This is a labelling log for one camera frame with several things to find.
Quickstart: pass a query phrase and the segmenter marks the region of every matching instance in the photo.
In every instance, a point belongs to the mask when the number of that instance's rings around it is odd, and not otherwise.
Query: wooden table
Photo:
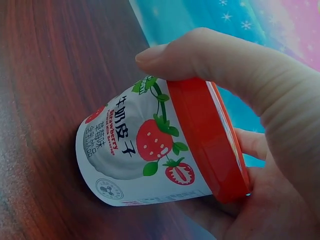
[[[78,169],[78,126],[147,47],[127,0],[0,1],[1,240],[195,239],[174,204],[108,206]]]

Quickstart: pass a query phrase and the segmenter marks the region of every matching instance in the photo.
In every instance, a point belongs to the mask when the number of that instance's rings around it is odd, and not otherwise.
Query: product label
[[[152,76],[83,121],[76,154],[90,189],[113,206],[212,194],[189,150],[167,82]]]

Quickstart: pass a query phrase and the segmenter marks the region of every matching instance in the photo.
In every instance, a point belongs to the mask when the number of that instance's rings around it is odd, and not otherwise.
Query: red plastic lid
[[[250,193],[245,161],[216,85],[199,78],[167,82],[196,164],[221,203]]]

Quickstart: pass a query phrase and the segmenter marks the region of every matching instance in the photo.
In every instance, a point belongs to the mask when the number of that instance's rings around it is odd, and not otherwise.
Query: yogurt cup
[[[250,192],[219,91],[198,78],[145,77],[81,123],[75,148],[86,184],[112,206]]]

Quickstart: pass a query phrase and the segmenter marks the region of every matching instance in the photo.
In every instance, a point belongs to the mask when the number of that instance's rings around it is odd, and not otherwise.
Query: sliced strawberry illustration
[[[179,185],[190,185],[195,181],[195,172],[194,170],[186,163],[181,162],[184,157],[180,158],[178,161],[169,159],[164,166],[167,166],[165,170],[165,175],[168,179],[175,184]]]
[[[136,136],[137,150],[147,162],[166,156],[174,145],[172,136],[159,130],[154,119],[145,121]]]
[[[85,120],[85,124],[90,123],[91,121],[93,121],[94,119],[96,119],[105,109],[105,106],[100,107],[95,113],[91,114],[86,120]]]

